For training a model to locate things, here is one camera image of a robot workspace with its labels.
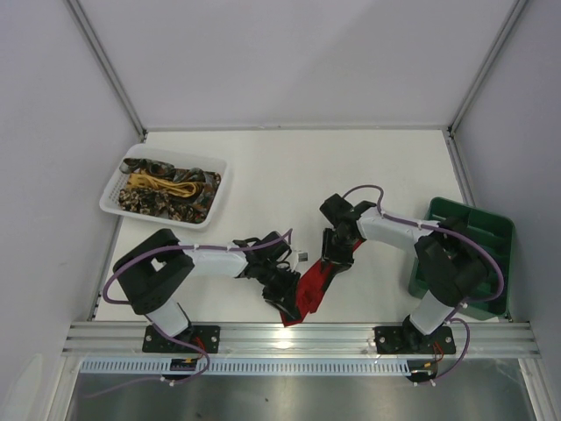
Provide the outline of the red necktie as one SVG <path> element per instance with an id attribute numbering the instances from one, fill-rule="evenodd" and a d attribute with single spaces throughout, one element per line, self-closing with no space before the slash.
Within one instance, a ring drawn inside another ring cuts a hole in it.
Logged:
<path id="1" fill-rule="evenodd" d="M 295 292 L 296 316 L 281 314 L 284 327 L 298 325 L 308 314 L 316 313 L 329 286 L 337 275 L 351 266 L 317 260 L 300 278 Z"/>

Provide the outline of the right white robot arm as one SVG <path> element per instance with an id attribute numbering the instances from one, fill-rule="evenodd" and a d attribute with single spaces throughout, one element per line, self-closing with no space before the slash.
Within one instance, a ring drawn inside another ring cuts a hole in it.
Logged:
<path id="1" fill-rule="evenodd" d="M 331 223 L 323 231 L 320 273 L 327 283 L 354 263 L 357 246 L 377 241 L 416 255 L 428 285 L 418 306 L 403 320 L 402 337 L 406 347 L 418 351 L 458 308 L 472 298 L 489 274 L 497 275 L 499 297 L 505 280 L 497 261 L 465 234 L 458 218 L 442 222 L 401 218 L 382 209 L 381 203 L 362 201 L 352 205 L 335 194 L 320 206 Z"/>

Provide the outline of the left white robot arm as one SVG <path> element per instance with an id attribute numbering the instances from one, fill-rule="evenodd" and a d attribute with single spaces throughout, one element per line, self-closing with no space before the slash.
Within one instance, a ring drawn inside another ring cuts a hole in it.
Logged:
<path id="1" fill-rule="evenodd" d="M 301 316 L 296 302 L 301 274 L 287 261 L 292 253 L 289 237 L 270 232 L 262 239 L 235 239 L 224 246 L 195 245 L 180 242 L 170 229 L 160 229 L 117 261 L 103 299 L 109 299 L 110 285 L 118 282 L 126 296 L 120 305 L 130 305 L 160 335 L 178 339 L 193 328 L 173 299 L 175 291 L 190 276 L 226 276 L 257 281 L 264 301 L 286 319 L 296 320 Z"/>

